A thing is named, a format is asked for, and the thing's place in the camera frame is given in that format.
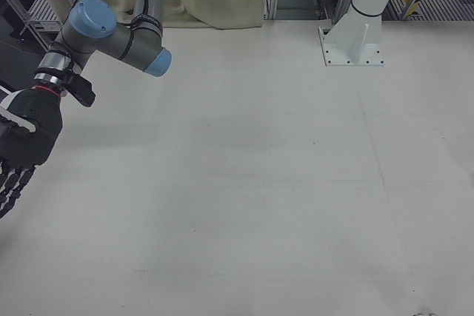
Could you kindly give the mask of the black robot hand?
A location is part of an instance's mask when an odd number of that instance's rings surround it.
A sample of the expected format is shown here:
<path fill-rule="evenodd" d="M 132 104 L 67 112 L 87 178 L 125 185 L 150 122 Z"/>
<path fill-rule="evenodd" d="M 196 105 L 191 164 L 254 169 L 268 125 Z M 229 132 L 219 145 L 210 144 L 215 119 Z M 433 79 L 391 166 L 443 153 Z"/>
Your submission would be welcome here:
<path fill-rule="evenodd" d="M 36 85 L 1 100 L 1 216 L 49 158 L 62 129 L 61 96 Z"/>

